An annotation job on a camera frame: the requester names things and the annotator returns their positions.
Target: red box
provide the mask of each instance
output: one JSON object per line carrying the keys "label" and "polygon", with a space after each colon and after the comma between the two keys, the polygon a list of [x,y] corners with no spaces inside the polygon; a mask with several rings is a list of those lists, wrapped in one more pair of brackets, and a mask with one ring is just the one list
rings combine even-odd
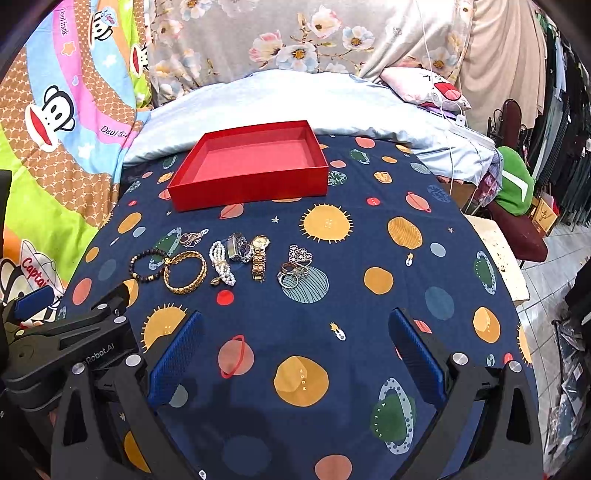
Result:
{"label": "red box", "polygon": [[329,166],[307,121],[205,134],[168,191],[179,212],[326,195]]}

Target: green cushion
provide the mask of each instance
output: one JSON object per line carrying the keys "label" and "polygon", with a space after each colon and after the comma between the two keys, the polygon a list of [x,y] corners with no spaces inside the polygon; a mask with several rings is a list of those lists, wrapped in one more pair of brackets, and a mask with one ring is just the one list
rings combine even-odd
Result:
{"label": "green cushion", "polygon": [[519,216],[527,212],[534,195],[534,179],[519,154],[509,147],[499,147],[503,155],[503,188],[496,202],[507,212]]}

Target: metal screw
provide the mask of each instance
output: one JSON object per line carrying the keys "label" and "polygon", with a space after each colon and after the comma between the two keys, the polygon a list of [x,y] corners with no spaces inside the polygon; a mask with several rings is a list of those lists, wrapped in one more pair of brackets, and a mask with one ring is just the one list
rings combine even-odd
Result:
{"label": "metal screw", "polygon": [[133,355],[130,355],[125,359],[125,365],[127,365],[128,367],[135,367],[139,365],[141,361],[142,358],[137,353],[134,353]]}
{"label": "metal screw", "polygon": [[466,365],[468,363],[468,356],[465,353],[456,352],[453,354],[452,359],[458,365]]}
{"label": "metal screw", "polygon": [[516,374],[521,372],[521,364],[515,360],[509,362],[509,368],[511,368]]}
{"label": "metal screw", "polygon": [[80,375],[82,372],[84,371],[84,364],[78,362],[77,364],[74,364],[74,366],[72,367],[72,373],[74,375]]}

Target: orange star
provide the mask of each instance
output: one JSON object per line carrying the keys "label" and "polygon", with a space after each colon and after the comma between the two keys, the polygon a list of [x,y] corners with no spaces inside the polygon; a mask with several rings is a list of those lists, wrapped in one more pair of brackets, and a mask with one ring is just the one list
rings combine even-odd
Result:
{"label": "orange star", "polygon": [[64,48],[61,49],[62,55],[68,55],[69,57],[76,51],[76,45],[73,41],[64,43]]}

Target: pink stripe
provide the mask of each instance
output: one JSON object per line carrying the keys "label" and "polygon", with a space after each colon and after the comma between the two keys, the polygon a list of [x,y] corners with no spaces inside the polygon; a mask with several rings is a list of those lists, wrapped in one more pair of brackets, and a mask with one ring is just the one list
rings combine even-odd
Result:
{"label": "pink stripe", "polygon": [[[95,132],[98,140],[102,143],[117,143],[119,145],[126,143],[127,137],[116,136],[116,133],[124,132],[129,135],[131,127],[113,120],[110,116],[98,110],[92,94],[84,83],[76,18],[74,16],[74,0],[64,0],[53,11],[53,44],[56,49],[57,61],[77,106],[80,124]],[[62,51],[66,52],[68,50],[73,50],[71,55],[62,54]],[[76,85],[72,83],[74,77],[78,79]],[[115,133],[107,135],[104,133],[105,129]]]}

